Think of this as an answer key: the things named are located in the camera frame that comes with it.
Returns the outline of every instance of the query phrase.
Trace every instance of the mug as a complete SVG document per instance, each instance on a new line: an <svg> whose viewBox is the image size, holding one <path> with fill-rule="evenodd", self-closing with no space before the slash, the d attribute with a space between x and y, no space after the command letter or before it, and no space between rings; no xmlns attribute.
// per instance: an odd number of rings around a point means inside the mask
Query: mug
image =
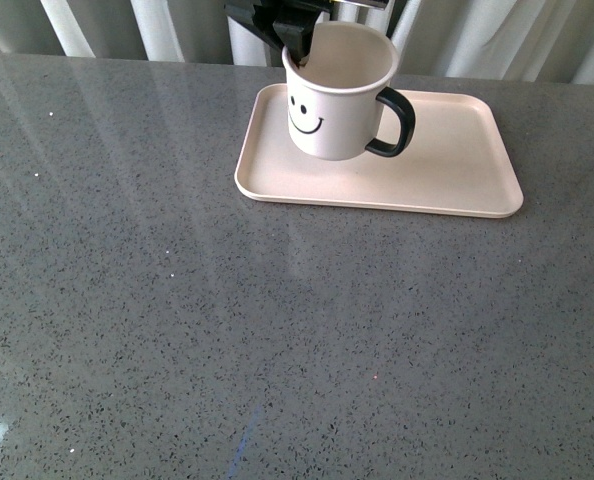
<svg viewBox="0 0 594 480"><path fill-rule="evenodd" d="M303 152L325 160L347 160L364 151L395 157L410 143L415 111L388 86L399 54L385 35L357 23L319 23L306 64L295 64L286 47L282 62L288 131ZM396 144L376 138L384 105L399 119Z"/></svg>

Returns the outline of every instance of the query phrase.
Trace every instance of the white curtain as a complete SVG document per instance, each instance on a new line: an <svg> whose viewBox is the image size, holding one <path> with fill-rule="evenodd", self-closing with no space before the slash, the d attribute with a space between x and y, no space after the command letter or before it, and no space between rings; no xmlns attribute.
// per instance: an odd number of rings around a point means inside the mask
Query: white curtain
<svg viewBox="0 0 594 480"><path fill-rule="evenodd" d="M594 0L391 0L332 19L389 35L400 73L594 84ZM280 64L221 0L0 0L0 52Z"/></svg>

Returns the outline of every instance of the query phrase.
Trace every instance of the countertop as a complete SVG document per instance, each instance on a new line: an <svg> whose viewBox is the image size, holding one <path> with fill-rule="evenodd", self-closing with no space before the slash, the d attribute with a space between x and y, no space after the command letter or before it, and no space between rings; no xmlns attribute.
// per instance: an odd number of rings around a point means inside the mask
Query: countertop
<svg viewBox="0 0 594 480"><path fill-rule="evenodd" d="M261 203L275 68L0 54L0 478L594 479L594 87L487 102L501 219Z"/></svg>

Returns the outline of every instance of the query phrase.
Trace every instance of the mug handle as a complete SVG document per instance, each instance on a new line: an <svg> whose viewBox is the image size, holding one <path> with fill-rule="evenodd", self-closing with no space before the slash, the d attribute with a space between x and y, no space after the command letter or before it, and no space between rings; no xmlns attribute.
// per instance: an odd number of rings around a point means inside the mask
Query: mug handle
<svg viewBox="0 0 594 480"><path fill-rule="evenodd" d="M382 157L396 157L404 151L413 138L413 132L415 131L415 110L406 97L390 87L385 87L377 94L377 101L390 107L399 118L401 127L399 140L393 145L392 143L373 138L366 145L366 150Z"/></svg>

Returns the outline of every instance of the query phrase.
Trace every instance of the beige tray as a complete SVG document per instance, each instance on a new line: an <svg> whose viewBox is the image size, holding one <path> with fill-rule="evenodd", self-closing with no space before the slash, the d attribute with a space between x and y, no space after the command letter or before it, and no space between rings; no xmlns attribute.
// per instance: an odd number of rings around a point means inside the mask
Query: beige tray
<svg viewBox="0 0 594 480"><path fill-rule="evenodd" d="M398 157L364 153L326 161L290 139L286 85L257 95L235 171L239 190L266 202L335 205L500 218L524 197L490 108L467 95L402 91L415 107L412 142ZM384 108L379 138L399 124Z"/></svg>

